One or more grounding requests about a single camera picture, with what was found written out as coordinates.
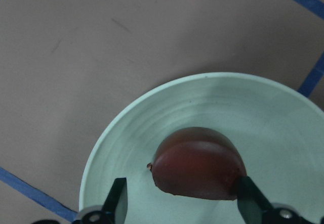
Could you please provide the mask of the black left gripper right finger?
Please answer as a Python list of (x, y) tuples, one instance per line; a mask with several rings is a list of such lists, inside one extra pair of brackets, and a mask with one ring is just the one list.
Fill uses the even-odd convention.
[(310, 223), (286, 207), (274, 207), (248, 176), (237, 185), (237, 207), (245, 223)]

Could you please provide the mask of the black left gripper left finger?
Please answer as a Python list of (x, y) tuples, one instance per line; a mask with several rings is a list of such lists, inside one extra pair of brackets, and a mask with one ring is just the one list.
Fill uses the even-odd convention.
[(125, 223), (127, 216), (127, 179), (116, 178), (100, 209), (83, 212), (73, 223)]

